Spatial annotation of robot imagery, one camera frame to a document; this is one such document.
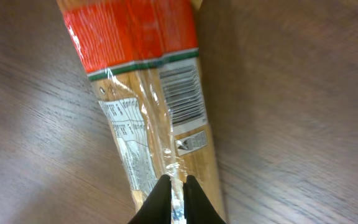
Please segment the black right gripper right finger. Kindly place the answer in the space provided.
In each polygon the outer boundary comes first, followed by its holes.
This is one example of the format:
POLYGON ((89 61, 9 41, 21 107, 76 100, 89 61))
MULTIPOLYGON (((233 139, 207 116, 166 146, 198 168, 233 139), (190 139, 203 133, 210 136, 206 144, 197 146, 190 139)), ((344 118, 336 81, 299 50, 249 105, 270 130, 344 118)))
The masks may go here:
POLYGON ((187 224, 226 224, 193 175, 186 177, 183 193, 187 224))

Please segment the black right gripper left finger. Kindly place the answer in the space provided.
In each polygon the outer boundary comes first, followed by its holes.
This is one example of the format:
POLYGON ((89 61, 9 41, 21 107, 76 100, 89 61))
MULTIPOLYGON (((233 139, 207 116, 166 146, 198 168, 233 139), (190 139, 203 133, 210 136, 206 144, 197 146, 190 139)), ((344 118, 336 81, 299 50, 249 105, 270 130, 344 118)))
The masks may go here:
POLYGON ((171 224, 171 200, 172 183, 170 176, 164 174, 128 224, 171 224))

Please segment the orange spaghetti package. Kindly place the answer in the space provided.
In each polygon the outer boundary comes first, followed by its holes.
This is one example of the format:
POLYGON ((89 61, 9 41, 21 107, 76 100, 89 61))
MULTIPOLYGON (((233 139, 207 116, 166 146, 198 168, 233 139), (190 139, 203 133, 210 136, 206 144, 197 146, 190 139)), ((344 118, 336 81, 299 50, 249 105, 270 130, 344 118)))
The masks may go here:
POLYGON ((59 0, 129 181, 136 213, 167 174, 171 223, 193 175, 226 222, 189 0, 59 0))

